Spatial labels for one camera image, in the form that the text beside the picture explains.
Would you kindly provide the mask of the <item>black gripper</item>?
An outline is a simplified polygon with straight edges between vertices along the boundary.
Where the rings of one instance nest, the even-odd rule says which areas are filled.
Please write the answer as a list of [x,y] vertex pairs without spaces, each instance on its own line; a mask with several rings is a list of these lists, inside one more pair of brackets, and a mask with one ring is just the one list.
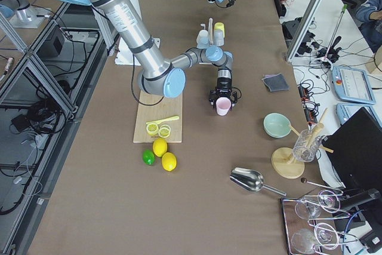
[[225,97],[231,101],[229,112],[235,107],[238,102],[238,93],[233,91],[232,80],[230,78],[219,77],[217,78],[217,84],[214,89],[210,90],[209,102],[214,112],[216,112],[215,103],[217,99]]

